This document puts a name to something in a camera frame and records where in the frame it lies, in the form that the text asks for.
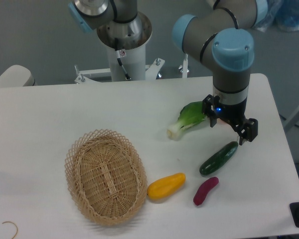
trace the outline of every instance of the wire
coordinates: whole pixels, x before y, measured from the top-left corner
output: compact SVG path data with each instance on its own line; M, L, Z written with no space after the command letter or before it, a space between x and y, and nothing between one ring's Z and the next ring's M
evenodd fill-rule
M213 10L215 10L215 8L217 7L217 5L219 4L220 0L216 0L216 2L214 3L214 6L213 6Z
M16 225L14 222L10 222L10 221L3 222L2 224L5 224L5 223L11 223L11 224L13 224L13 225L15 226L15 228L16 228L16 233L14 234L14 236L12 237L12 239L15 238L15 236L18 234L18 231L19 231L17 225Z
M282 118L283 120L286 120L287 118L282 116L281 114L279 114L280 118Z
M119 48L118 48L119 40L118 40L117 38L115 38L114 41L115 41L115 43L114 43L114 44L115 44L115 51L118 51L118 50L119 50ZM118 64L119 64L119 66L120 66L121 69L123 70L123 73L124 73L124 75L125 75L125 79L126 79L127 81L130 81L130 80L131 80L131 77L128 75L128 73L127 73L125 67L123 66L123 63L122 63L122 61L121 61L121 58L118 57L117 60L118 60Z

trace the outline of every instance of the wicker basket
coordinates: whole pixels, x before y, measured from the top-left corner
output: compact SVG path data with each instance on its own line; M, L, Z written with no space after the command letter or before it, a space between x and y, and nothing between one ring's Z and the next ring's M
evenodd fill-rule
M127 221L146 198L140 157L129 140L115 131L96 130L76 141L67 154L65 174L78 209L104 226Z

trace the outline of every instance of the metal bracket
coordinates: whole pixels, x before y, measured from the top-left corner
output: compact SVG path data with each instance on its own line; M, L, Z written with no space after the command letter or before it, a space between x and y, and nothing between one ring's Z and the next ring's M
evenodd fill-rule
M157 58L151 65L145 65L145 79L146 80L156 80L159 75L159 71L164 65L165 61L163 59ZM97 69L97 70L86 70L80 71L78 66L75 65L76 79L74 80L76 84L83 83L99 83L99 81L91 80L91 78L102 78L110 77L111 70L106 69Z
M187 78L188 72L188 54L185 54L182 66L182 78Z
M209 118L211 128L213 128L217 123L217 115L213 110L213 105L214 105L214 97L212 95L208 95L203 100L202 113L204 115L207 115L207 117Z
M145 72L145 80L146 81L154 81L157 78L157 75L165 64L163 59L157 58L153 64L149 67L149 69Z

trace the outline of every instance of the white table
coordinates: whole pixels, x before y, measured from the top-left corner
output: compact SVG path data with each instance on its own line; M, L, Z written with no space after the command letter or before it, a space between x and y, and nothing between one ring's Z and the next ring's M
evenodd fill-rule
M246 109L259 135L216 174L202 207L192 199L206 180L199 166L236 133L206 121L171 141L166 127L181 108L212 93L212 79L169 79L0 89L0 239L238 239L297 234L289 203L299 180L267 78L251 77ZM67 191L64 159L84 133L108 128L138 151L148 182L184 172L184 187L162 203L146 201L128 224L85 219Z

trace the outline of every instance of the plastic bag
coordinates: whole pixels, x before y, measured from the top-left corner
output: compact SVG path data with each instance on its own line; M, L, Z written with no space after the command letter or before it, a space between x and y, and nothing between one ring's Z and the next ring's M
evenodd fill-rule
M276 22L283 31L299 31L299 0L285 0Z
M284 0L267 0L267 3L268 3L267 15L263 20L261 20L254 26L255 29L262 32L265 32L268 29L268 27L270 27L273 24L279 9L282 7L284 3Z

